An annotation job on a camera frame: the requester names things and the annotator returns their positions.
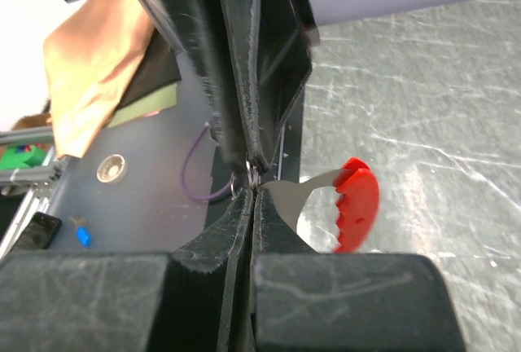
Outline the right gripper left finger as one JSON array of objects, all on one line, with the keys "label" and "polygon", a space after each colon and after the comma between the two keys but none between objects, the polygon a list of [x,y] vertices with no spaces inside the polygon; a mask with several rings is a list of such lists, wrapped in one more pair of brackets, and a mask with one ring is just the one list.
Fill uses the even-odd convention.
[{"label": "right gripper left finger", "polygon": [[19,253],[1,265],[4,351],[252,351],[255,197],[174,253]]}]

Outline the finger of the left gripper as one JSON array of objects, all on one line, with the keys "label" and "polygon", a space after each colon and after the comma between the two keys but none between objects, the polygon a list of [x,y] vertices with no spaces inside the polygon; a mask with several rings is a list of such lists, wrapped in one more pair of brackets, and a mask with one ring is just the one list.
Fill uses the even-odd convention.
[{"label": "finger of the left gripper", "polygon": [[205,93],[217,142],[233,171],[246,146],[220,0],[139,0],[169,45],[186,53]]},{"label": "finger of the left gripper", "polygon": [[220,0],[242,131],[242,161],[267,172],[312,72],[319,41],[309,0]]}]

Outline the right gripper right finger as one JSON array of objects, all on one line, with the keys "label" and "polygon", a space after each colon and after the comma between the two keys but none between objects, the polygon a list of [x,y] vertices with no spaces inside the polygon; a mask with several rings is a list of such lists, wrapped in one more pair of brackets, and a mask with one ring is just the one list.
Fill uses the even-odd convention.
[{"label": "right gripper right finger", "polygon": [[444,278],[408,253],[317,253],[258,192],[253,317],[259,351],[463,351]]}]

